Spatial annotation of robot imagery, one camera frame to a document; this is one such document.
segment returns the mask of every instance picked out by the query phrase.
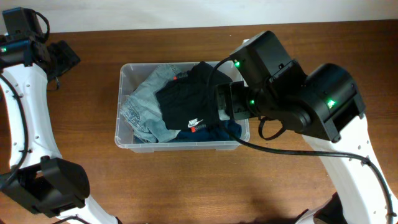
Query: wooden tabletop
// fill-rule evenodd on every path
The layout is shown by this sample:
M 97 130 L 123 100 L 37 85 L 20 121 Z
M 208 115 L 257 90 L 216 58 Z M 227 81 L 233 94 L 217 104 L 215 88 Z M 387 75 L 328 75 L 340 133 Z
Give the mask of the wooden tabletop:
M 48 93 L 52 129 L 64 159 L 82 165 L 91 194 L 123 223 L 239 223 L 295 217 L 335 192 L 319 158 L 280 156 L 247 147 L 234 151 L 137 154 L 114 143 L 119 71 L 125 63 L 221 60 L 262 30 L 272 30 L 306 73 L 331 62 L 358 83 L 374 151 L 398 194 L 398 21 L 283 24 L 196 29 L 52 34 L 66 40 L 81 63 Z M 250 120 L 250 142 L 310 150 L 288 131 L 265 142 Z M 280 128 L 267 125 L 265 135 Z M 0 171 L 7 172 L 11 139 L 0 102 Z M 52 223 L 0 194 L 5 223 Z

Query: white background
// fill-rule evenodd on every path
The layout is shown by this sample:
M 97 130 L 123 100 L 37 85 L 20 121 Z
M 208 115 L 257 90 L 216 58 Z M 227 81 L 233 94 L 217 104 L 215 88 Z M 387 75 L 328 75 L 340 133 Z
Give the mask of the white background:
M 52 32 L 398 19 L 398 0 L 0 0 L 2 11 L 18 6 Z

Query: storage box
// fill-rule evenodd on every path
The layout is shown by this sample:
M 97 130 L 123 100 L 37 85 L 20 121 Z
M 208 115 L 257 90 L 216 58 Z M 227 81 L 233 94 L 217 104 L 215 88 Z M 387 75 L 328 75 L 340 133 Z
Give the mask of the storage box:
M 217 62 L 207 62 L 215 66 Z M 116 117 L 116 132 L 114 141 L 123 149 L 131 149 L 134 152 L 154 152 L 172 150 L 195 150 L 195 149 L 216 149 L 233 150 L 239 146 L 236 141 L 214 141 L 214 142 L 175 142 L 175 143 L 148 143 L 136 144 L 134 142 L 133 130 L 130 124 L 120 115 L 120 107 L 126 98 L 156 69 L 161 63 L 129 63 L 123 65 L 120 70 L 118 115 Z M 191 70 L 198 62 L 173 63 L 182 72 Z M 232 80 L 243 80 L 241 74 L 232 62 L 224 63 L 219 71 L 231 77 Z M 248 141 L 250 138 L 249 121 L 247 119 L 236 121 L 242 126 L 241 139 Z

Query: folded clothes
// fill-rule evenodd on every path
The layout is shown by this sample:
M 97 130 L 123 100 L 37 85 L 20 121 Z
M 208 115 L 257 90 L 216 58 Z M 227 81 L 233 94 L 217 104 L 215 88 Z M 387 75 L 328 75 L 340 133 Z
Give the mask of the folded clothes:
M 133 128 L 134 135 L 144 142 L 167 142 L 180 132 L 166 128 L 155 97 L 155 93 L 179 73 L 174 65 L 159 65 L 121 106 L 121 115 Z
M 211 65 L 200 62 L 187 75 L 176 75 L 175 80 L 168 82 L 156 93 L 168 129 L 191 129 L 191 132 L 195 132 L 217 123 L 218 112 L 212 97 L 214 86 L 232 82 L 232 79 L 217 70 L 207 88 L 207 79 L 212 69 Z
M 235 136 L 241 137 L 242 126 L 237 124 L 233 120 L 222 121 L 224 127 L 226 127 Z M 202 128 L 196 132 L 191 132 L 190 130 L 180 131 L 177 137 L 169 142 L 205 142 L 205 141 L 232 141 L 229 135 L 223 131 L 218 125 L 212 126 L 210 128 Z M 134 138 L 134 143 L 141 144 L 142 142 L 139 138 Z

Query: green light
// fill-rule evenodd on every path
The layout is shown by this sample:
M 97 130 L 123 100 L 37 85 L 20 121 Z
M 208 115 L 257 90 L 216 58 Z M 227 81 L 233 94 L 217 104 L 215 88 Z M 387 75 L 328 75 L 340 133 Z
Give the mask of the green light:
M 336 102 L 334 102 L 333 100 L 329 100 L 329 101 L 328 101 L 328 107 L 329 107 L 329 109 L 331 109 L 335 104 L 336 104 Z

